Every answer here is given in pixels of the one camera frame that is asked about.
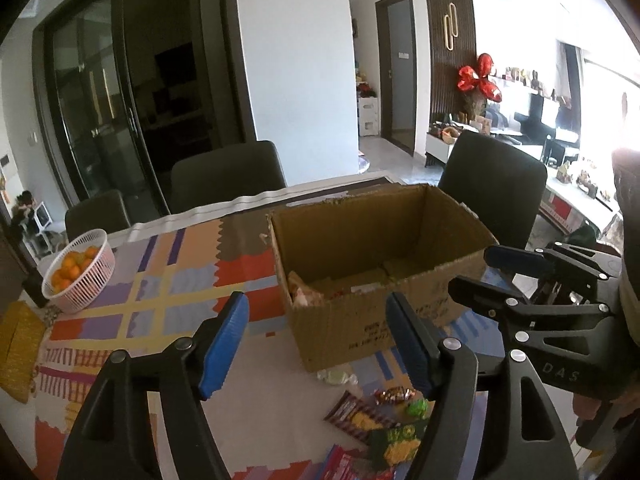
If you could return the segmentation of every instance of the red flower balloon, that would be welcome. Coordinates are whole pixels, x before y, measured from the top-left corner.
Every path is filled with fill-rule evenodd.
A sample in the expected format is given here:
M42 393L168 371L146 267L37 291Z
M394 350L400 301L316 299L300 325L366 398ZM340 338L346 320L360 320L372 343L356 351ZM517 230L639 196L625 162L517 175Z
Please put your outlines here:
M478 56L478 72L473 67L466 65L459 71L458 89L462 92L469 92L478 87L482 95L490 101L500 103L502 101L502 92L500 89L488 79L491 69L494 66L494 60L489 54L484 53Z

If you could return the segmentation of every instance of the basket of oranges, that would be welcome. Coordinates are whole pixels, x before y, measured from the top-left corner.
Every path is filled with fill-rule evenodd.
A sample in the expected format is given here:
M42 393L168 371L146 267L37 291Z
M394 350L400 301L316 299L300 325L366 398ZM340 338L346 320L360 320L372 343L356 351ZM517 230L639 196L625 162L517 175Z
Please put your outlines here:
M74 314L98 297L115 266L107 233L94 229L73 240L53 260L42 280L42 295L62 312Z

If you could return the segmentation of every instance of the dining chair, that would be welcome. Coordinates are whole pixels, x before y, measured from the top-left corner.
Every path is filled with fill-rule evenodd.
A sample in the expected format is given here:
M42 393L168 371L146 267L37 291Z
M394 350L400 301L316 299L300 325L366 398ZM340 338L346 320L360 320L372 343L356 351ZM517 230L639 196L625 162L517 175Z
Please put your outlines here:
M287 185L270 140L232 144L180 160L171 171L171 184L172 213Z
M438 187L464 203L502 245L524 249L546 186L546 167L489 136L463 132Z
M82 200L66 212L66 236L69 241L91 229L104 229L114 233L131 227L122 193L110 189L87 200Z

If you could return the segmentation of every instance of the chair backrest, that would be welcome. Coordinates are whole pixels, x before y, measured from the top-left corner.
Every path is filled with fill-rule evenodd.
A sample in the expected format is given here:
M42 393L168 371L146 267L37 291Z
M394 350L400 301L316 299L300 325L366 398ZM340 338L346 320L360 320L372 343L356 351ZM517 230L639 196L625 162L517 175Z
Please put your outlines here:
M171 171L172 213L282 189L287 184L269 140L232 144L177 162Z
M465 203L502 245L524 249L546 185L546 167L488 136L456 141L438 187Z
M69 241L91 229L114 233L131 227L122 193L110 189L73 206L65 215L66 236Z

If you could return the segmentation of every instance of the patterned tablecloth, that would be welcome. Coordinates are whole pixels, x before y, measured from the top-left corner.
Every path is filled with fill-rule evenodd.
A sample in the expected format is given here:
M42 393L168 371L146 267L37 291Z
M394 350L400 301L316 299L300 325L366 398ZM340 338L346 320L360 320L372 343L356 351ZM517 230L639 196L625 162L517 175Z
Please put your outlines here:
M161 351L216 316L234 290L247 294L250 322L224 387L203 403L234 480L310 480L333 444L358 447L322 421L344 388L303 370L273 253L262 236L266 211L245 211L116 249L116 269L104 292L82 312L60 316L43 343L35 379L38 478L55 478L65 438L111 351ZM476 351L504 355L495 323L472 312L446 332ZM358 377L356 394L409 385L395 349L344 367ZM149 394L149 405L163 478L176 479L158 394ZM476 408L482 412L484 402ZM461 478L471 478L478 452L483 414L474 420Z

